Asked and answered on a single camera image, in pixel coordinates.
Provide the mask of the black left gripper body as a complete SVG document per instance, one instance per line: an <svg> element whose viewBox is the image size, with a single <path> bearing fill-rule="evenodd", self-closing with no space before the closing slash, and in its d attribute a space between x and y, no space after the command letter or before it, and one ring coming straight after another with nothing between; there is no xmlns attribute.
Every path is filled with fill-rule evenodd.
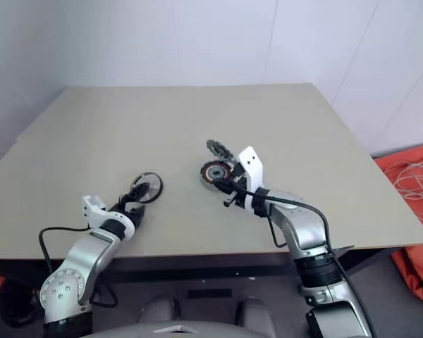
<svg viewBox="0 0 423 338"><path fill-rule="evenodd" d="M130 219L134 227L139 227L142 223L142 219L145 215L145 205L137 205L135 208L131 208L129 211L125 209L125 204L118 202L116 204L116 210L122 213Z"/></svg>

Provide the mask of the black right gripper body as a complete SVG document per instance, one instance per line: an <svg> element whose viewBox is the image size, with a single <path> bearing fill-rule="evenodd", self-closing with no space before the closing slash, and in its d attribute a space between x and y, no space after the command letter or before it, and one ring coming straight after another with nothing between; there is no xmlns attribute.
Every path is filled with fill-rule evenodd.
<svg viewBox="0 0 423 338"><path fill-rule="evenodd" d="M239 208L251 208L253 192L250 186L250 175L241 163L238 168L233 170L228 161L229 160L225 160L223 162L226 167L226 173L223 178L233 180L238 185L238 190L233 193L224 193L227 197L223 204L227 208L233 204Z"/></svg>

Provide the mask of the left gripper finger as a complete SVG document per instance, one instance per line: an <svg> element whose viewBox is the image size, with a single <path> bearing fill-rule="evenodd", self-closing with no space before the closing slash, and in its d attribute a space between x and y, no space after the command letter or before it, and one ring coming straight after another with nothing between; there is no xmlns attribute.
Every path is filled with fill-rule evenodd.
<svg viewBox="0 0 423 338"><path fill-rule="evenodd" d="M119 197L118 202L120 204L126 203L148 203L149 197L149 184L137 184L127 194L123 194Z"/></svg>
<svg viewBox="0 0 423 338"><path fill-rule="evenodd" d="M127 208L135 208L140 204L148 204L151 201L151 196L149 191L132 191L127 193Z"/></svg>

